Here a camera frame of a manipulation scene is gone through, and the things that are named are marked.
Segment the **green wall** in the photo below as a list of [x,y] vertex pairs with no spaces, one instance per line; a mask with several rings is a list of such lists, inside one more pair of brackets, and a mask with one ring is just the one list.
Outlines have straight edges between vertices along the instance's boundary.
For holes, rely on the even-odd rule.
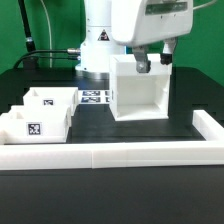
[[[52,23],[53,48],[79,47],[85,37],[84,0],[45,0]],[[31,31],[38,49],[48,49],[48,27],[39,0],[25,0]],[[208,0],[195,0],[195,5]],[[26,53],[24,32],[17,0],[0,3],[0,73],[12,68]],[[194,26],[189,35],[179,38],[176,66],[198,68],[224,85],[224,1],[195,11]],[[159,50],[161,43],[152,50]],[[56,61],[55,67],[72,67],[75,62]],[[41,66],[48,66],[44,60]]]

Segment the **black tabletop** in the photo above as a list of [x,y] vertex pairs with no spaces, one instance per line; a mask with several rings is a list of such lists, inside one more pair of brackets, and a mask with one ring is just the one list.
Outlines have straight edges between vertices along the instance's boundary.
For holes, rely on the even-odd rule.
[[[8,70],[0,76],[0,113],[38,86],[109,88],[67,69]],[[223,96],[202,72],[174,68],[169,120],[115,122],[108,105],[79,105],[68,143],[203,141],[192,111],[205,109],[223,124]],[[223,166],[1,171],[0,223],[221,224],[223,185]]]

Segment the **white robot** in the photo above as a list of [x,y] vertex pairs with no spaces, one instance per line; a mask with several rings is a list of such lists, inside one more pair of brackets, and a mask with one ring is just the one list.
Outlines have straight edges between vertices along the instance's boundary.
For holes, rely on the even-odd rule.
[[172,62],[177,36],[191,31],[193,0],[85,0],[86,39],[81,64],[92,78],[109,73],[109,56],[133,47],[140,73],[149,72],[147,44],[164,40],[161,63]]

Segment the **white container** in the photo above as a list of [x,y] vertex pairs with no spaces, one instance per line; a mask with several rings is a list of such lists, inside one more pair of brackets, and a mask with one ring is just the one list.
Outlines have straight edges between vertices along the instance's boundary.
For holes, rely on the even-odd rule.
[[71,127],[69,106],[12,106],[0,116],[5,144],[66,142]]
[[76,110],[78,101],[77,87],[31,87],[23,97],[25,106],[42,106],[42,105],[68,105],[71,107],[71,115]]
[[161,65],[159,54],[148,55],[149,73],[136,71],[133,55],[110,58],[110,109],[116,121],[168,118],[172,64]]

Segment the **sticker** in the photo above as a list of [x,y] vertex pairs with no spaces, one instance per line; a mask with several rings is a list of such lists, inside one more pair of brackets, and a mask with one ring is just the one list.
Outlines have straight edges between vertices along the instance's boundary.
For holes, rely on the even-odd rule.
[[41,123],[28,123],[27,124],[28,135],[42,135]]
[[43,100],[43,105],[54,105],[54,100],[53,99],[45,99]]
[[100,103],[100,97],[83,97],[82,103]]
[[83,96],[100,96],[100,91],[83,91]]
[[110,41],[106,30],[103,30],[102,33],[100,34],[98,41]]

